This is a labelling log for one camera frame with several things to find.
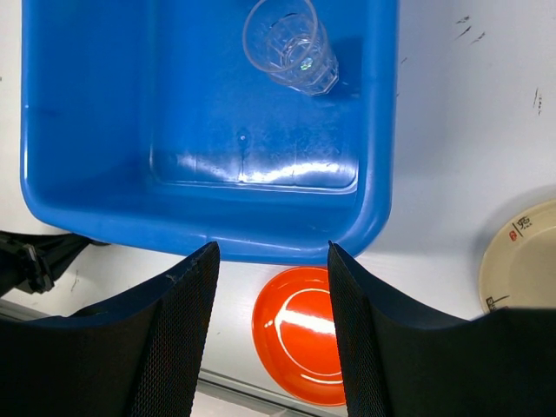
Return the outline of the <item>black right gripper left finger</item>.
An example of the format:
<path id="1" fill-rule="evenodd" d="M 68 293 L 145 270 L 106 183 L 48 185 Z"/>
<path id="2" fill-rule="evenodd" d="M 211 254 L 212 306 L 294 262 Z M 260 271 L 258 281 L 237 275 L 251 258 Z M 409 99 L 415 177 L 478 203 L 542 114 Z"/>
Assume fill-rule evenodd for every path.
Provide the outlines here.
<path id="1" fill-rule="evenodd" d="M 190 415 L 219 267 L 210 242 L 68 317 L 2 321 L 2 415 Z"/>

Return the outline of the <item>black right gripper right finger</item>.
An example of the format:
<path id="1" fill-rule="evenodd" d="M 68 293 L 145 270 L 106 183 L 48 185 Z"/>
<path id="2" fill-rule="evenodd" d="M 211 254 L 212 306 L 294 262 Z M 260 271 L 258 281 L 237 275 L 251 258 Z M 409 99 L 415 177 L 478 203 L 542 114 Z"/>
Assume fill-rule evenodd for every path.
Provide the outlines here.
<path id="1" fill-rule="evenodd" d="M 553 310 L 466 321 L 390 286 L 336 243 L 328 280 L 349 415 L 554 415 Z"/>

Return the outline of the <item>orange round plate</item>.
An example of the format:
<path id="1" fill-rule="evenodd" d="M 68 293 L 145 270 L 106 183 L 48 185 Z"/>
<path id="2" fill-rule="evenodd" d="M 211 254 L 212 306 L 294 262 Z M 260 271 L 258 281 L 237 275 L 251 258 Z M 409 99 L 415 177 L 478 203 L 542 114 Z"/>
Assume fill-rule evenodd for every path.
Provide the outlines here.
<path id="1" fill-rule="evenodd" d="M 258 294 L 251 320 L 255 351 L 284 391 L 309 404 L 346 404 L 328 271 L 280 272 Z"/>

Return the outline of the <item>clear plastic cup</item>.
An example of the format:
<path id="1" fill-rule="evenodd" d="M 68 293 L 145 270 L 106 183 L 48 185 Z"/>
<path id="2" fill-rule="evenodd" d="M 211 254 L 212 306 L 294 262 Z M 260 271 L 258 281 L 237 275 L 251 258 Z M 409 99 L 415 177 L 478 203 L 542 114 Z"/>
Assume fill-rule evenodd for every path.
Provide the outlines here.
<path id="1" fill-rule="evenodd" d="M 257 2 L 242 47 L 255 68 L 304 95 L 326 95 L 339 80 L 338 60 L 311 1 Z"/>

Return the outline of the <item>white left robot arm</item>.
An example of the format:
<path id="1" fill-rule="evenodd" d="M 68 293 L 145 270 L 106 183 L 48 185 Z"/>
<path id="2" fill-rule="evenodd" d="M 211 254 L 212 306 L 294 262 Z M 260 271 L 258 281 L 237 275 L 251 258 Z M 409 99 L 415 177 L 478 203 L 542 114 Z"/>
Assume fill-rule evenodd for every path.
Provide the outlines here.
<path id="1" fill-rule="evenodd" d="M 28 235 L 1 232 L 1 296 L 12 289 L 27 294 L 50 291 L 89 245 L 109 246 L 72 233 Z"/>

